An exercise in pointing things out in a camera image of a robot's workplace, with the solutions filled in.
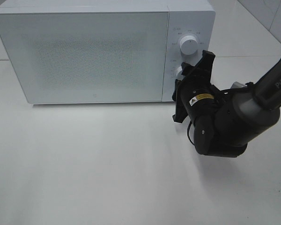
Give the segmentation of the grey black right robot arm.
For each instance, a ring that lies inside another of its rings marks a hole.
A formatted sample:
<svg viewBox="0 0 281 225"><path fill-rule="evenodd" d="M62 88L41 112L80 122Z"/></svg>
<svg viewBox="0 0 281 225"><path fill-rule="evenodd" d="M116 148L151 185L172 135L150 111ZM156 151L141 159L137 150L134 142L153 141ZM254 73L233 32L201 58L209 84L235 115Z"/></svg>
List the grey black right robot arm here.
<svg viewBox="0 0 281 225"><path fill-rule="evenodd" d="M182 63L175 81L173 120L190 119L189 141L205 156L236 158L248 143L275 125L281 107L281 58L256 83L233 83L220 90L211 83L215 55L202 52L196 65Z"/></svg>

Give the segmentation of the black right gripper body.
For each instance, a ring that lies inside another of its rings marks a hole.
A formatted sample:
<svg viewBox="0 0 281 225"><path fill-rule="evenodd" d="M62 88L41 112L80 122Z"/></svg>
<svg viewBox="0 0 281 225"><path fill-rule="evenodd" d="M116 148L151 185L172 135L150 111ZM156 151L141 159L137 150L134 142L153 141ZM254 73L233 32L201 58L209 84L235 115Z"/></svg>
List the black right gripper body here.
<svg viewBox="0 0 281 225"><path fill-rule="evenodd" d="M199 70L191 73L180 72L172 96L175 102L173 120L182 123L189 117L194 124L204 120L207 124L214 124L215 114L219 109L215 96L219 92L211 84L210 72Z"/></svg>

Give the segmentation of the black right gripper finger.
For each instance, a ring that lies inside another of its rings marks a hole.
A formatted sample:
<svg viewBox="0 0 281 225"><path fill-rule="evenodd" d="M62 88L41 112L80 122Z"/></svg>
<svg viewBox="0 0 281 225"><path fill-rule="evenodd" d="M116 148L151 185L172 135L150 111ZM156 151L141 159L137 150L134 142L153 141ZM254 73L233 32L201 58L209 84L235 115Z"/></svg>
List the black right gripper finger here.
<svg viewBox="0 0 281 225"><path fill-rule="evenodd" d="M215 60L215 54L213 52L203 50L202 58L195 65L195 69L207 73L208 75L211 75L214 60Z"/></svg>
<svg viewBox="0 0 281 225"><path fill-rule="evenodd" d="M182 68L182 76L183 77L195 77L196 74L195 74L195 69L196 69L196 66L193 66L189 63L186 63L186 62L183 62L181 64L181 68Z"/></svg>

